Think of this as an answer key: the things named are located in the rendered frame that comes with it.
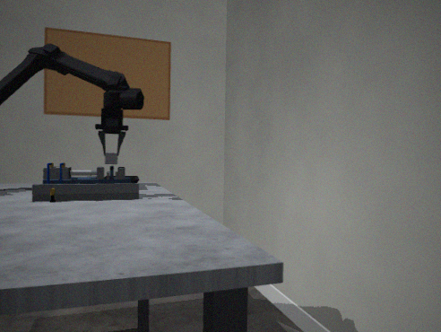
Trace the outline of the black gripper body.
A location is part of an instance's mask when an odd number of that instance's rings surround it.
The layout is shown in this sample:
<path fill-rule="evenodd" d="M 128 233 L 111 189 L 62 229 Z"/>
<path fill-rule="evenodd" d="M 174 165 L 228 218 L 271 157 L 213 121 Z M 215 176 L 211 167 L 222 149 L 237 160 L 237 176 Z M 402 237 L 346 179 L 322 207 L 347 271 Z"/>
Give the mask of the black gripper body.
<path fill-rule="evenodd" d="M 118 132 L 121 130 L 128 130 L 128 126 L 116 126 L 116 127 L 109 127 L 106 125 L 101 125 L 101 124 L 95 124 L 95 128 L 96 129 L 102 129 L 102 131 L 98 131 L 98 133 L 105 133 L 105 134 L 125 134 L 125 132 Z M 125 128 L 125 129 L 122 129 Z"/>

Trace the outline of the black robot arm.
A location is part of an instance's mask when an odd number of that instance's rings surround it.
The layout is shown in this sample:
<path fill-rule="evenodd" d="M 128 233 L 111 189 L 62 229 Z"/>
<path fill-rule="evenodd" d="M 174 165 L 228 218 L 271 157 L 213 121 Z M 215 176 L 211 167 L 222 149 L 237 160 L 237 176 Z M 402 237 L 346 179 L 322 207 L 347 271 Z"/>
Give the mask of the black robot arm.
<path fill-rule="evenodd" d="M 123 109 L 143 108 L 144 96 L 142 90 L 130 88 L 125 76 L 117 71 L 104 70 L 71 57 L 53 44 L 31 48 L 28 52 L 26 58 L 0 81 L 0 105 L 34 74 L 46 68 L 63 75 L 72 74 L 86 82 L 99 86 L 105 91 L 103 97 L 104 109 L 101 109 L 101 125 L 109 127 L 122 126 Z M 47 59 L 42 55 L 45 55 Z"/>

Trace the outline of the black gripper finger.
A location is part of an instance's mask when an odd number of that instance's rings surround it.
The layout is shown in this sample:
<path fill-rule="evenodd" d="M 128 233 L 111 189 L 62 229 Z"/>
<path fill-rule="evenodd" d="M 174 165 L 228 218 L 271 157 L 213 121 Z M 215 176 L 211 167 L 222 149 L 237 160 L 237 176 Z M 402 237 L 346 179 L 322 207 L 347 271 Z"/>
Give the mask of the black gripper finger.
<path fill-rule="evenodd" d="M 124 138 L 125 138 L 125 134 L 120 134 L 120 136 L 118 137 L 117 156 L 119 155 L 120 146 L 123 143 Z"/>
<path fill-rule="evenodd" d="M 99 135 L 99 139 L 100 139 L 100 141 L 102 143 L 103 152 L 104 152 L 104 155 L 105 155 L 105 152 L 106 152 L 106 149 L 105 149 L 105 133 L 98 133 L 98 135 Z"/>

